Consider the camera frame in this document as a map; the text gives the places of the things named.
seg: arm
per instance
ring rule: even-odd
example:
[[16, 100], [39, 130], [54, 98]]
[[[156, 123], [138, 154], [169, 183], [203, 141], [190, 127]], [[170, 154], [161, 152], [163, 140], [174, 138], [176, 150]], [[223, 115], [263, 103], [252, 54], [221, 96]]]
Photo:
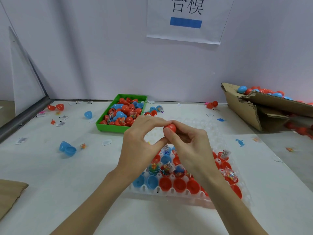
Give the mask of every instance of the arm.
[[165, 137], [175, 146], [186, 169], [209, 193], [229, 234], [267, 234], [217, 169], [205, 130], [173, 121], [177, 133], [165, 128]]
[[117, 167], [111, 171], [94, 193], [65, 219], [50, 235], [92, 235], [120, 194], [147, 168], [168, 140], [161, 138], [149, 145], [144, 136], [155, 127], [171, 121], [139, 116], [125, 131]]

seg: hand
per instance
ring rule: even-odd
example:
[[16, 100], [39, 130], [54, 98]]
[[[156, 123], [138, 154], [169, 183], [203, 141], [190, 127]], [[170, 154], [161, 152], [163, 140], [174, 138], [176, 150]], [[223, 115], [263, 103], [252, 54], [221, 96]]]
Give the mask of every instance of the hand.
[[154, 145], [144, 140], [145, 135], [155, 127], [171, 124], [163, 118], [138, 116], [130, 129], [126, 130], [123, 138], [122, 152], [116, 169], [129, 180], [134, 181], [147, 168], [152, 159], [164, 147], [168, 140], [163, 137]]
[[200, 180], [207, 172], [218, 172], [213, 158], [208, 134], [178, 121], [172, 121], [176, 133], [164, 128], [165, 137], [175, 146], [182, 165], [188, 172]]

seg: person's left hand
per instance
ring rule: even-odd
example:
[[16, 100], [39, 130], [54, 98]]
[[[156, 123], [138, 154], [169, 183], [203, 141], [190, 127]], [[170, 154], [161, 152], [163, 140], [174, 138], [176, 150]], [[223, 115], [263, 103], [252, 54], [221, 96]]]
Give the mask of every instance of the person's left hand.
[[126, 175], [130, 181], [134, 181], [168, 143], [167, 138], [163, 137], [154, 145], [150, 145], [144, 140], [145, 135], [155, 127], [164, 127], [171, 122], [159, 117], [138, 116], [131, 128], [124, 133], [116, 170]]

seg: clear plastic egg tray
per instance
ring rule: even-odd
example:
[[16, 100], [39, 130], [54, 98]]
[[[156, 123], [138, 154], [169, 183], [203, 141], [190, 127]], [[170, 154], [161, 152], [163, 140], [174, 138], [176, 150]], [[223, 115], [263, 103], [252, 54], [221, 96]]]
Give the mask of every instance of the clear plastic egg tray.
[[[212, 150], [218, 154], [218, 152], [222, 152], [223, 150], [228, 150], [227, 145], [225, 143], [225, 140], [221, 134], [221, 132], [218, 130], [217, 125], [210, 119], [208, 120], [197, 120], [197, 119], [182, 119], [182, 118], [177, 118], [178, 121], [185, 123], [186, 125], [189, 125], [191, 127], [194, 128], [198, 128], [198, 129], [204, 129], [206, 130], [209, 140], [210, 140], [210, 145], [212, 147]], [[163, 128], [162, 127], [158, 127], [153, 129], [151, 132], [149, 132], [146, 136], [145, 136], [145, 140], [147, 142], [149, 142], [150, 144], [154, 144], [156, 143], [160, 138], [164, 137], [163, 134]], [[158, 163], [158, 166], [161, 168], [163, 166], [162, 163], [162, 157], [164, 156], [164, 152], [161, 151], [159, 153], [161, 160]], [[173, 163], [173, 159], [175, 158], [174, 155], [174, 150], [171, 150], [171, 153], [166, 154], [169, 155], [171, 158], [171, 162]], [[231, 165], [232, 170], [236, 173], [236, 176], [238, 177], [238, 182], [236, 183], [236, 185], [239, 187], [241, 194], [242, 194], [242, 201], [244, 202], [244, 204], [250, 208], [251, 204], [252, 204], [252, 199], [251, 199], [251, 195], [242, 179], [242, 177], [240, 176], [240, 172], [238, 170], [238, 167], [236, 166], [234, 159], [232, 157], [232, 154], [229, 155], [229, 159], [227, 160], [227, 162]], [[177, 167], [180, 168], [184, 168], [183, 165], [179, 164]], [[196, 206], [202, 206], [205, 208], [214, 208], [209, 196], [207, 196], [208, 194], [204, 192], [203, 188], [201, 188], [199, 190], [198, 193], [194, 194], [195, 192], [193, 191], [193, 194], [191, 193], [191, 191], [189, 189], [185, 189], [182, 192], [177, 192], [174, 188], [174, 181], [177, 179], [176, 177], [176, 173], [173, 172], [171, 173], [169, 176], [167, 176], [167, 178], [170, 179], [171, 181], [171, 188], [168, 191], [163, 191], [162, 188], [160, 187], [160, 185], [158, 184], [154, 189], [151, 189], [151, 187], [149, 186], [149, 183], [147, 182], [148, 177], [151, 176], [152, 174], [149, 172], [148, 168], [140, 175], [140, 179], [141, 179], [141, 183], [139, 184], [139, 186], [136, 184], [136, 181], [132, 184], [130, 184], [130, 186], [124, 191], [124, 196], [127, 198], [135, 198], [135, 199], [143, 199], [143, 200], [164, 200], [166, 198], [166, 200], [175, 200], [175, 201], [179, 201], [180, 203], [183, 204], [188, 204], [188, 205], [196, 205]], [[157, 178], [157, 181], [155, 178], [154, 179], [154, 183], [159, 183], [160, 179], [165, 177], [163, 176], [163, 174], [161, 172], [158, 172], [156, 174], [153, 174], [153, 176], [155, 176]], [[185, 181], [185, 183], [190, 181], [190, 174], [185, 173], [185, 175], [183, 177], [181, 177], [182, 180]]]

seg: metal bar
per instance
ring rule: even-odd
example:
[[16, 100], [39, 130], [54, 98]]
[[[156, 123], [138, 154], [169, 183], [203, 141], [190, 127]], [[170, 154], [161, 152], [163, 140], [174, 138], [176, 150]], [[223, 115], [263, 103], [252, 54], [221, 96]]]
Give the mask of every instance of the metal bar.
[[54, 100], [45, 96], [37, 103], [30, 106], [28, 109], [24, 110], [18, 116], [10, 120], [4, 126], [0, 127], [0, 143], [6, 140], [9, 136], [23, 127], [28, 121], [34, 118], [38, 112], [44, 110], [48, 105], [50, 105]]

